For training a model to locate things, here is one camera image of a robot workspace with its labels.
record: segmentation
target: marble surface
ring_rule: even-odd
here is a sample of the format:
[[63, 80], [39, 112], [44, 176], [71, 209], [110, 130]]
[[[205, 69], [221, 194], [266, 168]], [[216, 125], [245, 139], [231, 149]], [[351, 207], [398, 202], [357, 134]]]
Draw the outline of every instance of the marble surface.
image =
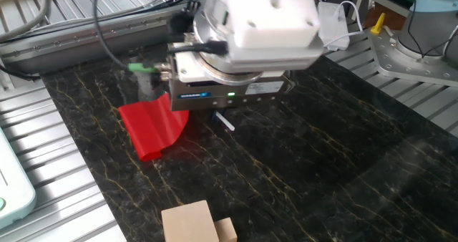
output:
[[192, 112], [141, 163], [117, 109], [136, 76], [99, 60], [44, 77], [128, 241], [164, 241], [160, 211], [199, 200], [239, 241], [458, 241], [455, 137], [324, 57], [293, 79], [277, 105], [228, 110], [235, 132]]

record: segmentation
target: small wooden block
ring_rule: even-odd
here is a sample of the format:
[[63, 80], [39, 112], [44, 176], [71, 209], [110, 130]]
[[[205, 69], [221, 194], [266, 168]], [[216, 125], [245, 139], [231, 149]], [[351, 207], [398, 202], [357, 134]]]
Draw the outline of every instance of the small wooden block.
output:
[[167, 242], [218, 242], [206, 200], [162, 211]]
[[215, 228], [220, 242], [237, 242], [237, 233], [230, 218], [215, 222]]

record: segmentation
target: red curved block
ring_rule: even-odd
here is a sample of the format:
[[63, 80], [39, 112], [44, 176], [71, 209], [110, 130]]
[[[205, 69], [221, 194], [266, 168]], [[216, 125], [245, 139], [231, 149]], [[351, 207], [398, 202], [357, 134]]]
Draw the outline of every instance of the red curved block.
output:
[[186, 126], [189, 111], [170, 111], [169, 94], [152, 102], [137, 102], [120, 107], [120, 114], [134, 142], [138, 158], [150, 161], [162, 156]]

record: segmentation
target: metal bracket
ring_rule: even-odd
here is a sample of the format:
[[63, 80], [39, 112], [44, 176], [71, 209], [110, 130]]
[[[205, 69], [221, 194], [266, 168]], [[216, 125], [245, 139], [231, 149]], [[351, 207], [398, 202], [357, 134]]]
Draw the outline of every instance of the metal bracket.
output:
[[375, 51], [378, 72], [387, 77], [458, 87], [458, 71], [441, 57], [425, 57], [409, 51], [397, 41], [396, 34], [378, 36], [366, 30]]

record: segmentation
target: light blue container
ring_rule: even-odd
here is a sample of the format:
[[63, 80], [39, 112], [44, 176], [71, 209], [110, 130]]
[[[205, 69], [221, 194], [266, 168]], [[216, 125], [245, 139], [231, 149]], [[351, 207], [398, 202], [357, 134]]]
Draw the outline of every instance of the light blue container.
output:
[[0, 128], [0, 228], [27, 216], [35, 204], [35, 189]]

